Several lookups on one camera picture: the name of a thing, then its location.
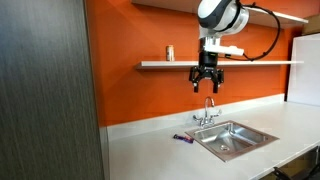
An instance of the orange wall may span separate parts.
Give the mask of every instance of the orange wall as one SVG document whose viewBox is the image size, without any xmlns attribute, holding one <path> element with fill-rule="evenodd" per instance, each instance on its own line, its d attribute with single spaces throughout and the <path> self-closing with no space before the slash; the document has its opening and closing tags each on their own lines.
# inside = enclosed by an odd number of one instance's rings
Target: orange wall
<svg viewBox="0 0 320 180">
<path fill-rule="evenodd" d="M 319 12 L 318 0 L 256 0 L 282 13 L 306 17 Z M 212 83 L 200 82 L 193 93 L 187 71 L 137 71 L 142 60 L 164 60 L 165 46 L 173 44 L 176 61 L 198 59 L 198 22 L 192 14 L 134 5 L 130 0 L 87 0 L 88 26 L 100 126 L 125 123 L 203 107 L 212 96 L 217 105 L 284 93 L 287 67 L 224 68 L 225 83 L 218 94 Z M 292 38 L 301 28 L 281 32 L 265 60 L 290 58 Z M 259 55 L 272 43 L 276 30 L 247 25 L 223 45 Z"/>
</svg>

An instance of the white countertop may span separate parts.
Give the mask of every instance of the white countertop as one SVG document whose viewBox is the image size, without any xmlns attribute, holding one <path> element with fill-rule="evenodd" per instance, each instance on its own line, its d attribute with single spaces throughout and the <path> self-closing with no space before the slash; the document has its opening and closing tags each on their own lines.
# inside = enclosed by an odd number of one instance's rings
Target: white countertop
<svg viewBox="0 0 320 180">
<path fill-rule="evenodd" d="M 223 162 L 196 141 L 173 139 L 197 124 L 109 141 L 111 180 L 259 179 L 320 145 L 320 107 L 275 103 L 222 115 L 279 138 L 229 162 Z"/>
</svg>

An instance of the gray wall panel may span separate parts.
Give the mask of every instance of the gray wall panel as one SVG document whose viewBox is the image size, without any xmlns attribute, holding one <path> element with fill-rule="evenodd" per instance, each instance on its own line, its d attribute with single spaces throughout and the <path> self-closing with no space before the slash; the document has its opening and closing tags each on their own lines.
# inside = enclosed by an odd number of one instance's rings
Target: gray wall panel
<svg viewBox="0 0 320 180">
<path fill-rule="evenodd" d="M 0 1 L 0 22 L 0 179 L 104 179 L 83 1 Z"/>
</svg>

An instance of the can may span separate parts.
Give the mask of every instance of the can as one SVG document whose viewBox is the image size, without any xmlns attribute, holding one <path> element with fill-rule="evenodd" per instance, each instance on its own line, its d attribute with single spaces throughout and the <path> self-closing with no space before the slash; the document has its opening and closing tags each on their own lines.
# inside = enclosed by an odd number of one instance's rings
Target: can
<svg viewBox="0 0 320 180">
<path fill-rule="evenodd" d="M 167 61 L 174 61 L 174 47 L 173 45 L 166 46 Z"/>
</svg>

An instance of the faucet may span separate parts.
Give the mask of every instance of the faucet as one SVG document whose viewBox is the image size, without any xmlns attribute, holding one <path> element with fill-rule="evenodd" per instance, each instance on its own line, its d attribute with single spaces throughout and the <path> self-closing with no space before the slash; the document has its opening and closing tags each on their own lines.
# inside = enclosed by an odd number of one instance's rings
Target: faucet
<svg viewBox="0 0 320 180">
<path fill-rule="evenodd" d="M 204 128 L 206 125 L 210 125 L 210 124 L 214 124 L 214 117 L 219 116 L 222 111 L 221 109 L 219 110 L 219 112 L 215 115 L 211 115 L 210 117 L 208 117 L 208 102 L 210 103 L 211 107 L 214 107 L 214 100 L 212 99 L 212 97 L 208 96 L 206 97 L 205 101 L 204 101 L 204 118 L 197 118 L 196 115 L 193 115 L 193 119 L 195 121 L 199 121 L 200 122 L 200 126 L 202 128 Z"/>
</svg>

